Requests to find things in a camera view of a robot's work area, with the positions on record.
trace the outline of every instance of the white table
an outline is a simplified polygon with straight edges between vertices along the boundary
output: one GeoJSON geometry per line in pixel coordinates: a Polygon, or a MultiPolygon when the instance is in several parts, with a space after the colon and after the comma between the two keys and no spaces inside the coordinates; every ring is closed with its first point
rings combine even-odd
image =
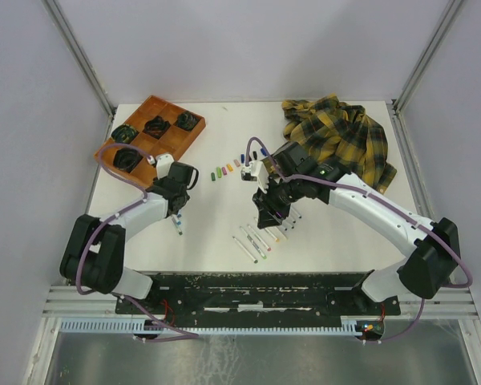
{"type": "MultiPolygon", "coordinates": [[[[398,170],[386,196],[414,210],[385,102],[349,103],[363,105],[368,115],[385,128],[389,162],[398,170]]],[[[203,132],[180,160],[200,170],[200,180],[183,209],[184,235],[179,236],[168,219],[148,226],[127,243],[127,267],[150,272],[360,272],[385,267],[401,258],[392,244],[355,217],[320,201],[302,199],[296,208],[303,219],[287,232],[289,239],[276,244],[261,232],[273,251],[267,260],[253,264],[235,245],[232,235],[249,245],[239,226],[245,227],[248,222],[254,225],[257,209],[252,195],[257,185],[241,180],[240,169],[235,168],[233,159],[239,159],[251,136],[260,137],[271,152],[285,142],[281,104],[182,103],[180,106],[207,120],[203,132]],[[227,163],[235,168],[234,172],[212,182],[210,173],[227,163]]],[[[113,128],[137,107],[119,105],[113,128]]],[[[101,170],[89,213],[95,216],[109,213],[138,195],[138,190],[101,170]]]]}

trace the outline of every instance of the plaid shirt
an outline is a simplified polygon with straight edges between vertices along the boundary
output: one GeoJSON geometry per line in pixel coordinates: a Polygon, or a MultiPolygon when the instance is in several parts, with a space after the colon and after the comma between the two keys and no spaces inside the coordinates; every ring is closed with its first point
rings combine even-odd
{"type": "Polygon", "coordinates": [[[316,102],[286,100],[281,104],[290,122],[287,140],[298,142],[319,163],[333,157],[369,186],[384,193],[397,170],[386,162],[383,127],[362,106],[339,102],[336,95],[316,102]]]}

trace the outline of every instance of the black metal plate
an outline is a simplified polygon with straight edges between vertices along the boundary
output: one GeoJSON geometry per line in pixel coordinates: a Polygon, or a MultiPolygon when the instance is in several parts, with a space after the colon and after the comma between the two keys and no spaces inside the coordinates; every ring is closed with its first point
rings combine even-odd
{"type": "MultiPolygon", "coordinates": [[[[380,315],[380,304],[361,314],[349,288],[363,274],[158,274],[153,276],[175,312],[179,327],[338,327],[341,315],[380,315]],[[283,311],[239,311],[239,305],[262,305],[283,311]],[[224,308],[224,312],[205,308],[224,308]]],[[[141,301],[153,314],[163,314],[156,301],[141,301]]],[[[397,297],[385,302],[387,315],[400,315],[397,297]]],[[[118,301],[117,314],[140,314],[128,301],[118,301]]]]}

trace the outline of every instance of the black cable bundle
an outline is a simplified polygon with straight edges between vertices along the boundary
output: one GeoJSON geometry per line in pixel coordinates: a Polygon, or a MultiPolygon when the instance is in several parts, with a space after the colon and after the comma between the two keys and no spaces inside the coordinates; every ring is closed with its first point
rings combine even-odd
{"type": "Polygon", "coordinates": [[[182,112],[178,115],[176,125],[185,131],[192,131],[192,129],[198,124],[198,118],[196,118],[189,111],[182,112]]]}
{"type": "Polygon", "coordinates": [[[111,138],[116,143],[131,143],[134,138],[139,134],[135,128],[130,124],[121,124],[112,133],[111,138]]]}
{"type": "Polygon", "coordinates": [[[141,154],[132,148],[121,148],[114,156],[112,162],[118,170],[131,172],[137,164],[143,159],[141,154]]]}
{"type": "Polygon", "coordinates": [[[160,116],[156,116],[152,120],[149,120],[144,125],[144,131],[149,136],[153,136],[155,139],[160,139],[162,135],[168,130],[171,124],[162,119],[160,116]]]}

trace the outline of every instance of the white wall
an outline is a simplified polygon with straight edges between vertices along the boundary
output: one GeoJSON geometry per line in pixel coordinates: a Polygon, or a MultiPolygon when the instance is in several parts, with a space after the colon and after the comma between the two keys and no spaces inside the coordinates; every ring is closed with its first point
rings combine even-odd
{"type": "Polygon", "coordinates": [[[398,96],[447,0],[59,0],[113,103],[398,96]]]}
{"type": "Polygon", "coordinates": [[[434,211],[459,226],[481,316],[481,0],[463,8],[404,116],[434,211]]]}
{"type": "Polygon", "coordinates": [[[106,124],[42,3],[0,1],[0,385],[21,381],[106,124]]]}

